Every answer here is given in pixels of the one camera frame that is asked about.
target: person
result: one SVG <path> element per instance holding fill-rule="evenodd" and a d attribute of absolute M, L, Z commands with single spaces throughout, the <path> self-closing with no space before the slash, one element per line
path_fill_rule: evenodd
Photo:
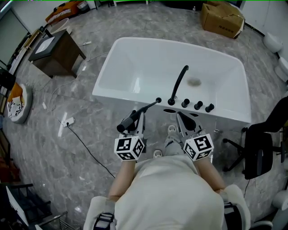
<path fill-rule="evenodd" d="M 250 228 L 250 212 L 241 190 L 236 185 L 226 187 L 209 158 L 193 162 L 184 154 L 174 125 L 168 128 L 164 149 L 163 157 L 158 157 L 158 151 L 155 159 L 122 162 L 108 195 L 108 200 L 116 202 L 115 229 L 227 229 L 225 199 L 241 213 L 242 227 L 229 221 L 237 225 L 233 229 Z M 106 201 L 105 197 L 92 199 L 84 230 L 94 228 Z"/>

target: black knob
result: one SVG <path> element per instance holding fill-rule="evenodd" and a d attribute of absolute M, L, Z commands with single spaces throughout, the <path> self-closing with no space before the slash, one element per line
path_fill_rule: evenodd
<path fill-rule="evenodd" d="M 190 103 L 189 99 L 186 98 L 186 99 L 182 102 L 181 105 L 182 105 L 183 108 L 186 108 L 189 103 Z"/>
<path fill-rule="evenodd" d="M 202 105 L 203 105 L 203 102 L 202 101 L 198 101 L 197 104 L 194 105 L 194 109 L 199 110 Z"/>
<path fill-rule="evenodd" d="M 207 106 L 207 107 L 205 108 L 205 111 L 206 111 L 207 113 L 210 113 L 210 111 L 213 110 L 213 109 L 214 109 L 214 105 L 213 105 L 213 104 L 210 104 L 209 106 Z"/>

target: black cable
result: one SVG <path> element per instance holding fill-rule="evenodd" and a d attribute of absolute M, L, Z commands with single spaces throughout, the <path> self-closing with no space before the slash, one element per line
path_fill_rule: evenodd
<path fill-rule="evenodd" d="M 245 198 L 245 195 L 246 195 L 246 189 L 247 189 L 247 187 L 248 187 L 248 185 L 249 185 L 249 182 L 250 182 L 250 180 L 248 181 L 248 184 L 247 184 L 247 186 L 246 186 L 246 188 L 245 188 L 244 198 Z"/>
<path fill-rule="evenodd" d="M 69 127 L 69 123 L 67 122 L 67 127 L 76 135 L 76 137 L 78 137 L 78 135 Z M 86 145 L 83 143 L 83 141 L 78 137 L 78 139 L 82 142 L 82 144 L 85 146 L 85 148 L 88 150 L 88 152 L 90 153 L 90 155 L 97 161 L 97 163 L 99 163 L 101 166 L 103 166 L 107 171 L 108 173 L 110 173 L 110 171 L 108 170 L 108 168 L 106 168 L 104 165 L 102 165 L 92 154 L 91 152 L 89 151 L 89 149 L 86 147 Z"/>

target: office chair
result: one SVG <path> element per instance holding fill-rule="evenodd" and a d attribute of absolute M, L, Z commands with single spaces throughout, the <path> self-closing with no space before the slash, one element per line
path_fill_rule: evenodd
<path fill-rule="evenodd" d="M 273 151 L 281 154 L 281 162 L 285 159 L 285 147 L 281 142 L 280 147 L 272 144 L 271 134 L 278 132 L 288 120 L 288 97 L 282 98 L 265 122 L 253 124 L 249 128 L 243 128 L 242 132 L 246 132 L 245 147 L 235 142 L 223 139 L 224 143 L 230 143 L 238 149 L 240 155 L 238 159 L 228 168 L 224 167 L 223 171 L 228 172 L 233 169 L 245 158 L 245 170 L 243 174 L 245 179 L 256 178 L 272 168 Z"/>

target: white shoe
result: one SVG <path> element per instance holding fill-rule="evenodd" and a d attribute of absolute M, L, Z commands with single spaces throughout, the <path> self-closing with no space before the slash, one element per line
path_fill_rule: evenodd
<path fill-rule="evenodd" d="M 160 149 L 156 149 L 154 152 L 153 152 L 153 158 L 159 158 L 159 157 L 162 157 L 163 156 L 163 153 Z"/>
<path fill-rule="evenodd" d="M 176 126 L 171 124 L 168 127 L 168 136 L 176 135 Z"/>

